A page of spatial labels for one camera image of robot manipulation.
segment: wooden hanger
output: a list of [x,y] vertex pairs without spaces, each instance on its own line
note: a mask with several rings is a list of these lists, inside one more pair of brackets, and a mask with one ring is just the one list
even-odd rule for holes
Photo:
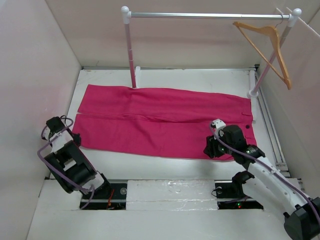
[[[266,61],[266,63],[270,66],[270,68],[279,76],[279,78],[286,84],[288,90],[291,89],[291,80],[289,78],[288,70],[284,61],[284,58],[282,57],[281,51],[280,51],[280,38],[277,29],[274,26],[264,26],[264,27],[255,27],[252,25],[248,25],[242,22],[235,21],[233,23],[239,31],[242,33],[242,35],[248,40],[248,42],[252,45],[252,47],[258,52],[258,54],[263,58],[263,60]],[[262,52],[257,48],[257,46],[251,41],[251,39],[244,33],[244,31],[241,29],[248,29],[250,31],[266,35],[270,38],[273,50],[275,52],[275,56],[278,60],[282,75],[276,70],[276,68],[268,61],[268,59],[262,54]]]

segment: metal rod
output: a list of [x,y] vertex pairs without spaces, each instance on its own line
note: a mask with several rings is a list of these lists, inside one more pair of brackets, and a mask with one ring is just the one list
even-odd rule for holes
[[[283,33],[282,33],[282,35],[281,35],[281,39],[280,39],[280,48],[281,48],[281,46],[284,44],[284,42],[285,42],[285,40],[286,40],[286,37],[288,36],[288,34],[289,34],[289,32],[290,32],[291,29],[292,29],[292,27],[290,27],[290,26],[286,26],[286,27],[285,27],[285,29],[284,29],[284,31],[283,31]],[[270,57],[269,62],[272,64],[273,61],[275,60],[275,58],[276,58],[276,54],[275,54],[275,51],[273,51],[273,52],[272,52],[272,55],[271,55],[271,57]],[[255,94],[257,93],[257,91],[258,91],[258,89],[260,88],[260,85],[261,85],[262,81],[264,80],[265,76],[267,75],[269,69],[270,69],[270,66],[269,66],[269,65],[267,65],[267,66],[264,68],[264,70],[263,70],[263,72],[261,73],[258,81],[256,82],[253,90],[251,91],[251,94],[255,95]]]
[[183,18],[183,19],[256,19],[256,20],[289,20],[290,15],[266,14],[227,14],[227,13],[161,13],[131,12],[131,18]]
[[126,46],[128,50],[131,83],[132,83],[132,88],[135,89],[137,87],[137,84],[136,84],[134,56],[132,53],[132,45],[131,45],[130,24],[129,23],[124,24],[124,29],[125,29],[125,37],[126,37]]

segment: pole base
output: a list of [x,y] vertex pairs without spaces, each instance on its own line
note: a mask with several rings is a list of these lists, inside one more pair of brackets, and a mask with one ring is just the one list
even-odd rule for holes
[[250,90],[246,96],[250,99],[250,98],[257,98],[259,96],[259,93],[258,92],[254,92],[252,90]]

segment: fabric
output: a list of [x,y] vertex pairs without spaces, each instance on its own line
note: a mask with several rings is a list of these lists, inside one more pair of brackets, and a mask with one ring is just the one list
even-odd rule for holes
[[88,85],[78,112],[73,132],[80,133],[82,146],[90,149],[210,159],[203,150],[215,119],[238,125],[247,143],[256,144],[251,101],[233,95]]

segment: pink towel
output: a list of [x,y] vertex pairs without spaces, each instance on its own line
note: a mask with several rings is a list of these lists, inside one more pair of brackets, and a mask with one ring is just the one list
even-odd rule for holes
[[[170,88],[88,85],[73,131],[82,146],[121,153],[209,159],[203,153],[209,124],[221,119],[241,127],[256,144],[247,98]],[[225,155],[219,160],[230,160]]]

